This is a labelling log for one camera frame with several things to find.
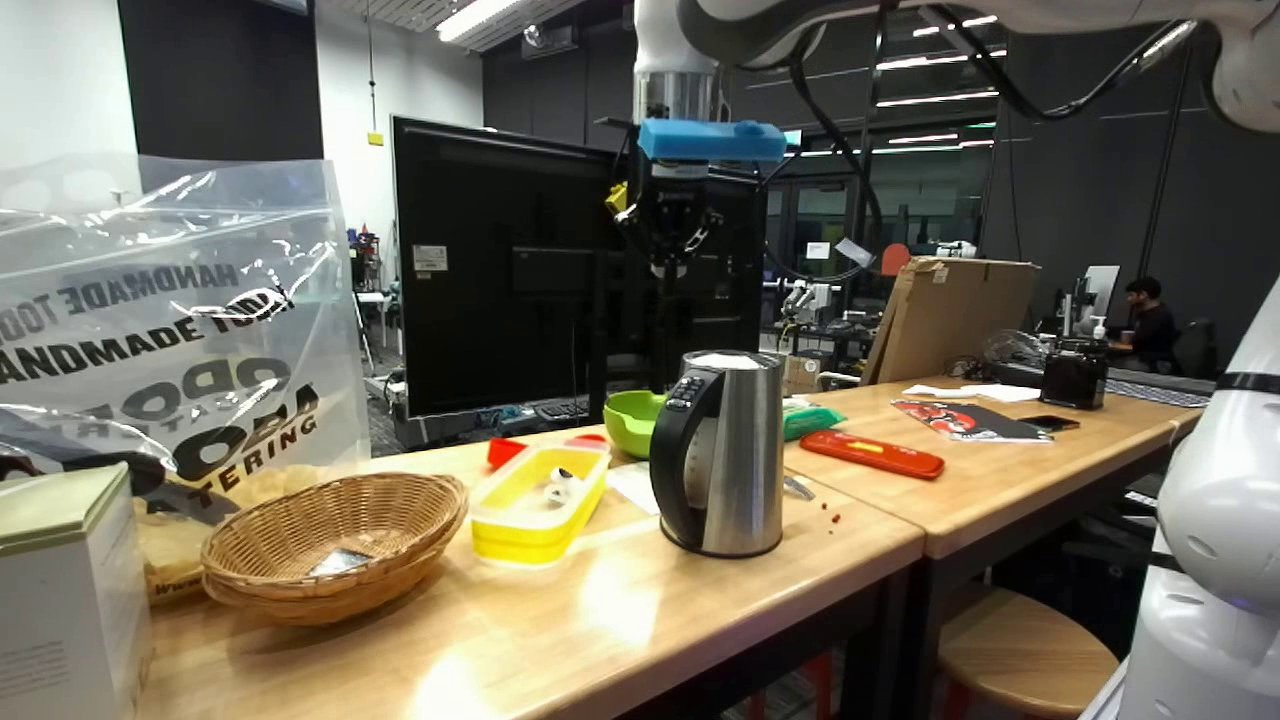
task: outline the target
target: person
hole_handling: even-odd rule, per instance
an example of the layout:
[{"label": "person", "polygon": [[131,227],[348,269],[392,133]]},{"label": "person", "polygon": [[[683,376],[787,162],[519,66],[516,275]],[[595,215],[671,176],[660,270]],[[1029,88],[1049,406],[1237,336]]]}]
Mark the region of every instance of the person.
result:
[{"label": "person", "polygon": [[1121,338],[1113,338],[1113,350],[1131,355],[1147,370],[1180,370],[1176,365],[1176,321],[1163,308],[1157,275],[1140,275],[1122,289],[1126,323],[1121,327]]}]

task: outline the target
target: stool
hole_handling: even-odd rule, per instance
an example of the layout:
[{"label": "stool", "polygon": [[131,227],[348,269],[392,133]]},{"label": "stool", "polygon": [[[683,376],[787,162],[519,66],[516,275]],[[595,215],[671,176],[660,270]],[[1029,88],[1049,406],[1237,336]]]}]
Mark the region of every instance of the stool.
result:
[{"label": "stool", "polygon": [[985,588],[938,632],[946,672],[943,720],[962,720],[973,697],[1021,715],[1078,715],[1114,672],[1114,654],[1076,621],[1029,594]]}]

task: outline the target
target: black monitor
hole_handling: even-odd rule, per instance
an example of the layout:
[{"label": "black monitor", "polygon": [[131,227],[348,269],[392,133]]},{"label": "black monitor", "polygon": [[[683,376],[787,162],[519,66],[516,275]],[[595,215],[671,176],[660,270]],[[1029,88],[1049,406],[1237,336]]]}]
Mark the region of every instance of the black monitor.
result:
[{"label": "black monitor", "polygon": [[392,147],[406,411],[603,387],[612,152],[421,118]]}]

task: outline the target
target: white box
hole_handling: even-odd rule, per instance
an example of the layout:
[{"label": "white box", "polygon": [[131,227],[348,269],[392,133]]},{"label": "white box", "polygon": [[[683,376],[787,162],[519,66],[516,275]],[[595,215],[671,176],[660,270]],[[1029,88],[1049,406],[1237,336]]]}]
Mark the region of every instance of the white box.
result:
[{"label": "white box", "polygon": [[123,465],[0,482],[0,715],[131,715],[142,628]]}]

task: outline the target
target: green object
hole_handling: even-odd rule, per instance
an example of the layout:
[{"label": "green object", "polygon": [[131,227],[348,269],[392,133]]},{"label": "green object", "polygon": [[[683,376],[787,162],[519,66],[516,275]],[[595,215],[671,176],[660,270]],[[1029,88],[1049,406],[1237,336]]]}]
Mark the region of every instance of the green object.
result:
[{"label": "green object", "polygon": [[806,431],[823,431],[837,429],[842,416],[833,406],[790,406],[783,411],[783,445],[806,437]]},{"label": "green object", "polygon": [[603,401],[607,445],[626,457],[649,457],[651,423],[660,411],[662,411],[662,394],[651,394],[649,387],[607,391]]},{"label": "green object", "polygon": [[86,535],[120,482],[123,465],[0,482],[0,556]]}]

